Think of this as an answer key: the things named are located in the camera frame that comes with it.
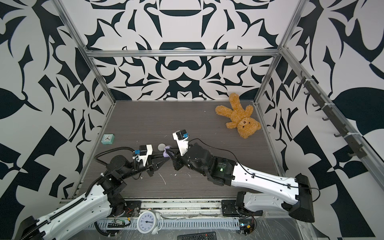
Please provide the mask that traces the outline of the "purple earbud charging case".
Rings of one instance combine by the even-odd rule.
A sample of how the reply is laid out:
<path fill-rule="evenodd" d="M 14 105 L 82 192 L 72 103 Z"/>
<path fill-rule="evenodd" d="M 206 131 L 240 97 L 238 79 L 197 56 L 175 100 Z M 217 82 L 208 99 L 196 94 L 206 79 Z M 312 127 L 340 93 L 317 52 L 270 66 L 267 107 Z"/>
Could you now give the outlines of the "purple earbud charging case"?
<path fill-rule="evenodd" d="M 170 158 L 169 152 L 171 151 L 172 146 L 165 146 L 163 151 L 163 157 L 164 158 Z"/>

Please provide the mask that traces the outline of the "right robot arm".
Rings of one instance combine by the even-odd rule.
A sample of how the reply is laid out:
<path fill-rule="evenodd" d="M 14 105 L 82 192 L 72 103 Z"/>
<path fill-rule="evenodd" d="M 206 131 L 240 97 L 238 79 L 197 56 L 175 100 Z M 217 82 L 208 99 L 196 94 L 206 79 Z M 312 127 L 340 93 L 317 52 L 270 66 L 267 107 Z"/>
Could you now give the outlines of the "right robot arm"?
<path fill-rule="evenodd" d="M 305 175 L 298 174 L 292 178 L 256 171 L 238 161 L 213 156 L 199 144 L 181 143 L 177 148 L 165 147 L 164 152 L 172 159 L 177 171 L 186 166 L 215 185 L 269 194 L 282 201 L 280 207 L 290 217 L 306 223 L 315 222 L 312 195 L 314 188 Z"/>

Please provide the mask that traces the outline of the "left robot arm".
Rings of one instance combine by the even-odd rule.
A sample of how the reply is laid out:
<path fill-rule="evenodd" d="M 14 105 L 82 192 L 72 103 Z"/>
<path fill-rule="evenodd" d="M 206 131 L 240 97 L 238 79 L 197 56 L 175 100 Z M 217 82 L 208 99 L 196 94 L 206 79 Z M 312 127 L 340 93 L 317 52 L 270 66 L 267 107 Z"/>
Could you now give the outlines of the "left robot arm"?
<path fill-rule="evenodd" d="M 150 145 L 139 150 L 127 148 L 133 153 L 130 161 L 117 155 L 106 164 L 102 173 L 87 191 L 65 206 L 38 219 L 28 217 L 20 224 L 17 240 L 68 240 L 88 225 L 108 216 L 119 217 L 126 213 L 126 202 L 120 192 L 126 187 L 125 179 L 143 172 L 153 175 L 175 155 L 165 148 L 162 153 L 153 153 Z"/>

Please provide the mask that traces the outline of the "white earbud charging case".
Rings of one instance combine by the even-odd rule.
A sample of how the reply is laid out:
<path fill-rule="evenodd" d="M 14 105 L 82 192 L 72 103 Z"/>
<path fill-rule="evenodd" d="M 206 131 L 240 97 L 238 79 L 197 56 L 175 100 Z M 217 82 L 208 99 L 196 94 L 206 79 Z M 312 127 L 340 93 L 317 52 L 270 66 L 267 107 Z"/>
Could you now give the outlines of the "white earbud charging case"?
<path fill-rule="evenodd" d="M 166 145 L 163 144 L 163 143 L 161 143 L 161 144 L 158 145 L 158 150 L 159 150 L 160 152 L 163 152 L 163 151 L 165 150 L 165 148 L 166 148 Z"/>

